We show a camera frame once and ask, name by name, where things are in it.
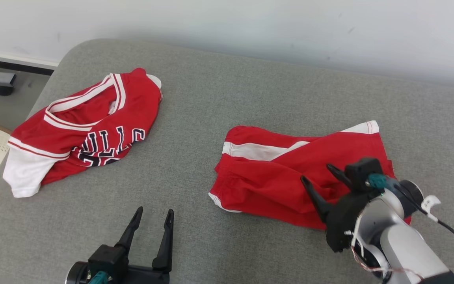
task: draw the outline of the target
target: chicago bulls jersey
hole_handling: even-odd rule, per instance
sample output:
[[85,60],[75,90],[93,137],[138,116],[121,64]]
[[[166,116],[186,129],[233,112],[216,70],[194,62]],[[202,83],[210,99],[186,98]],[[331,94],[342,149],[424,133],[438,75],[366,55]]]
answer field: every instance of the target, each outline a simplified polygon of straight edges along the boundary
[[379,130],[376,121],[368,121],[323,137],[294,137],[236,126],[225,138],[209,197],[229,212],[324,230],[301,176],[333,204],[350,190],[328,171],[329,163],[343,169],[360,158],[373,157],[394,178]]
[[52,102],[11,134],[3,178],[15,197],[92,166],[120,160],[146,138],[162,99],[160,80],[142,68]]

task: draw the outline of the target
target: black bracket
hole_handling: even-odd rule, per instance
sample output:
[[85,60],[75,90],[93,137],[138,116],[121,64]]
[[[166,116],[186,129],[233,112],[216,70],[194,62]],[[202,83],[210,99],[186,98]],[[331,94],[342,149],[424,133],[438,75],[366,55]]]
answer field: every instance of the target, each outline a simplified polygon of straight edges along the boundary
[[360,211],[383,192],[366,183],[368,176],[372,173],[383,174],[383,170],[380,161],[375,158],[362,158],[357,163],[347,165],[344,171],[331,164],[327,165],[327,169],[350,189],[335,205],[326,202],[305,176],[301,176],[301,181],[321,221],[327,226],[328,245],[334,252],[342,252],[350,246],[351,240],[344,232],[355,227]]
[[128,253],[134,232],[139,228],[143,207],[135,212],[131,222],[122,234],[119,242],[113,246],[101,245],[88,261],[90,275],[94,277],[104,271],[111,277],[113,284],[168,284],[169,272],[173,262],[173,221],[174,212],[169,209],[164,223],[164,235],[157,257],[152,267],[129,265]]

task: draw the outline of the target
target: teal connector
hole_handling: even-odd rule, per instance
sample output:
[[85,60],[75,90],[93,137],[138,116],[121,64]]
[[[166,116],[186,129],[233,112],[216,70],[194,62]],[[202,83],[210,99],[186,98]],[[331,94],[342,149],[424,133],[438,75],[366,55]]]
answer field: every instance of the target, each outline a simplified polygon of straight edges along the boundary
[[384,174],[371,173],[367,180],[371,187],[375,189],[384,189],[386,187],[386,180],[388,180],[388,177]]
[[108,274],[104,271],[98,272],[89,284],[108,284]]

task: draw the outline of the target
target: sofa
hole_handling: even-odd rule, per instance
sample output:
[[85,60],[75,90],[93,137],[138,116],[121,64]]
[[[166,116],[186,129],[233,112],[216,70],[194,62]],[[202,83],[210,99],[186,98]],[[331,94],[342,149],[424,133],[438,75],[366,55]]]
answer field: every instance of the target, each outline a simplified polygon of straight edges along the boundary
[[[253,125],[321,136],[376,120],[396,176],[442,202],[454,228],[454,88],[313,68],[160,43],[96,39],[74,47],[30,115],[143,67],[164,99],[145,141],[122,160],[14,198],[0,166],[0,284],[61,284],[76,261],[114,245],[139,206],[131,264],[150,266],[169,208],[175,212],[171,283],[370,283],[323,231],[226,212],[208,196],[225,134]],[[454,272],[454,235],[422,214],[411,224]]]

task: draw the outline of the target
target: white wall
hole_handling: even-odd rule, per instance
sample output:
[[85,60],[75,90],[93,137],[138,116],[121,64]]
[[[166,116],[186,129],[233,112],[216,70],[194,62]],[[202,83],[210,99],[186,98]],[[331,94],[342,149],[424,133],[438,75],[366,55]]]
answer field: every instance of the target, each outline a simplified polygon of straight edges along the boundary
[[87,39],[454,85],[454,0],[0,0],[0,54],[58,62]]

